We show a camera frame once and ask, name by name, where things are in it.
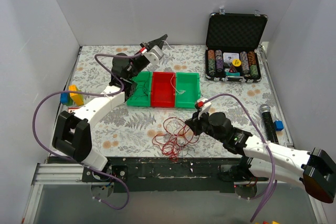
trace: white wall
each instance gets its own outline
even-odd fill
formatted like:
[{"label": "white wall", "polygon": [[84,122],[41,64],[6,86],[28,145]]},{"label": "white wall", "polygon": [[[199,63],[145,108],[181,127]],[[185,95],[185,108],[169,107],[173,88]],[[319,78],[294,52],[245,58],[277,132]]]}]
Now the white wall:
[{"label": "white wall", "polygon": [[[293,0],[268,48],[270,73],[298,148],[336,160],[336,1]],[[323,205],[336,223],[336,203]]]},{"label": "white wall", "polygon": [[269,16],[269,40],[292,0],[57,0],[81,45],[139,44],[168,34],[172,44],[205,44],[209,14]]},{"label": "white wall", "polygon": [[[56,0],[0,0],[0,222],[21,223],[37,162],[47,153],[33,139],[37,103],[64,87],[79,45]],[[39,114],[50,144],[58,97]]]}]

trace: tangled red wire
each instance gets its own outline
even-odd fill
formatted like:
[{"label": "tangled red wire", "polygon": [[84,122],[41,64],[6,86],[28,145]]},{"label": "tangled red wire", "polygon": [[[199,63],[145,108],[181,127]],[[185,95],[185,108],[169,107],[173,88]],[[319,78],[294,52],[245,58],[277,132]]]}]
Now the tangled red wire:
[{"label": "tangled red wire", "polygon": [[[186,137],[190,128],[184,124],[183,120],[175,117],[167,118],[163,122],[163,128],[166,130],[166,133],[159,133],[152,139],[152,143],[157,145],[162,154],[169,157],[172,161],[177,161],[180,153],[185,149],[189,144],[195,144],[200,136],[197,139],[194,139],[194,134],[190,139]],[[159,142],[158,137],[163,137],[166,142]]]}]

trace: red tray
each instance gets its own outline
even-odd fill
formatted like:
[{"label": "red tray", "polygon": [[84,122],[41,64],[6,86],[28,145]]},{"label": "red tray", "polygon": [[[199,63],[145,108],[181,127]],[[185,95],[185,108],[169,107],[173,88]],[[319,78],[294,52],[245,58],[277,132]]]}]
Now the red tray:
[{"label": "red tray", "polygon": [[175,84],[175,73],[153,72],[151,107],[174,107]]}]

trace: microphone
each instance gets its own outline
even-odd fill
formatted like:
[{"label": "microphone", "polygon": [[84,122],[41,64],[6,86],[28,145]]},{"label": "microphone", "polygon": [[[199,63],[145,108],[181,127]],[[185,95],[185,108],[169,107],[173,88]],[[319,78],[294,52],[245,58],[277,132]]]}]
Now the microphone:
[{"label": "microphone", "polygon": [[267,139],[272,143],[279,144],[277,133],[273,124],[273,119],[271,115],[271,108],[267,104],[262,104],[259,107],[259,112],[261,114],[262,120],[266,128]]}]

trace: floral tablecloth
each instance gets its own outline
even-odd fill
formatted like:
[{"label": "floral tablecloth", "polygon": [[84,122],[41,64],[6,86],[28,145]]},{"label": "floral tablecloth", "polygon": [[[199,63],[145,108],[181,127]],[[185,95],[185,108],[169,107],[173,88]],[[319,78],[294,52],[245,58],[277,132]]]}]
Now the floral tablecloth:
[{"label": "floral tablecloth", "polygon": [[[200,90],[203,97],[210,98],[219,93],[231,93],[245,105],[262,133],[265,129],[258,108],[267,103],[272,108],[273,119],[278,118],[275,97],[271,92],[265,67],[258,53],[262,80],[259,83],[229,83],[207,81],[205,79],[204,53],[205,46],[168,46],[163,47],[165,56],[156,66],[150,65],[144,71],[164,72],[197,72],[200,75]],[[139,46],[84,46],[79,56],[72,84],[85,92],[101,93],[110,82],[110,74],[99,66],[93,56],[98,53],[117,54],[123,52],[133,55]],[[111,58],[101,58],[111,67]],[[88,103],[93,97],[85,97]],[[233,126],[257,134],[242,108],[233,98],[221,97],[212,101],[210,113],[223,111],[231,119]],[[189,119],[195,110],[141,108],[127,106],[125,103],[108,113],[94,129],[91,129],[93,148],[104,156],[122,157],[160,157],[161,150],[152,144],[157,133],[164,131],[163,121],[177,116]],[[279,143],[287,142],[286,131],[278,132]],[[193,157],[238,157],[226,151],[222,144],[213,138],[201,135],[200,140],[188,151],[187,156]]]}]

